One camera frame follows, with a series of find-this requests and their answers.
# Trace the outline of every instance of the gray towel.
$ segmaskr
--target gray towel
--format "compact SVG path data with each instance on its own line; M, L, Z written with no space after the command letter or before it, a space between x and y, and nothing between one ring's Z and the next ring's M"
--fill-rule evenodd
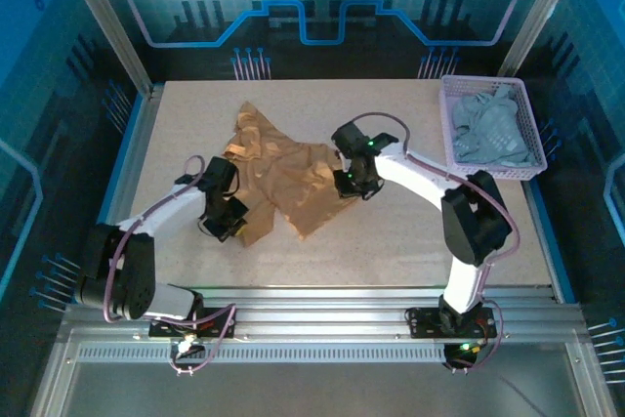
M466 96L453 108L457 162L513 167L536 164L517 125L519 106L509 98L511 90L509 85L501 85L494 96Z

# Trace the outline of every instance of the white plastic basket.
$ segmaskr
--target white plastic basket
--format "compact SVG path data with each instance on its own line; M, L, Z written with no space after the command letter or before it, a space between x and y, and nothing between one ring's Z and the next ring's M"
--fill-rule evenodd
M538 128L534 121L534 115L529 105L529 98L525 91L525 85L518 78L504 77L472 77L463 75L444 75L441 77L440 87L440 116L442 118L442 133L445 142L445 156L447 166L450 170L464 175L470 175L477 170L484 170L490 173L493 178L501 180L531 180L534 176L547 169L547 158L540 142ZM521 168L499 166L499 165L479 165L476 163L458 163L455 160L453 151L453 140L456 131L453 127L452 110L458 101L467 95L475 95L479 92L494 94L500 85L510 85L512 92L510 98L519 105L517 113L517 124L525 144L536 158L536 166L526 166Z

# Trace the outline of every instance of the table surface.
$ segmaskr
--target table surface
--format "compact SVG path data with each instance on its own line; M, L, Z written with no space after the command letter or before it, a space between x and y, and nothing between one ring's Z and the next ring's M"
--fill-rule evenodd
M293 80L167 82L133 203L133 214L162 197L185 160L219 155L240 106L254 104L299 142L327 143L342 124L383 110L411 129L410 148L444 163L437 80ZM363 132L402 130L385 118L358 122ZM498 181L521 230L521 248L493 269L490 285L551 283L521 184ZM394 184L339 214L305 241L275 215L275 228L244 249L219 243L190 223L156 253L158 281L185 286L443 286L451 266L440 212Z

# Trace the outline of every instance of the vertical metal post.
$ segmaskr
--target vertical metal post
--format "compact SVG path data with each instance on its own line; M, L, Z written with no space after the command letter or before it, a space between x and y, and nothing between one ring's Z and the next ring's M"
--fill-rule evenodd
M124 27L108 0L85 0L104 36L121 61L139 93L149 98L153 85Z
M498 76L514 76L517 74L521 65L534 42L538 38L543 26L554 12L559 0L536 0L529 10L519 34L515 38L506 59L504 59L499 68Z

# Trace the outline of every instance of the brown cloth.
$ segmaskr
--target brown cloth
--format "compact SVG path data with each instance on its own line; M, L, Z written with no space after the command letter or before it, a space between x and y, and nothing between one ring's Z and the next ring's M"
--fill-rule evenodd
M236 197L249 209L239 235L244 246L273 229L275 207L304 239L354 203L334 187L332 171L341 161L329 146L289 139L249 103L241 107L235 131L224 156L238 168Z

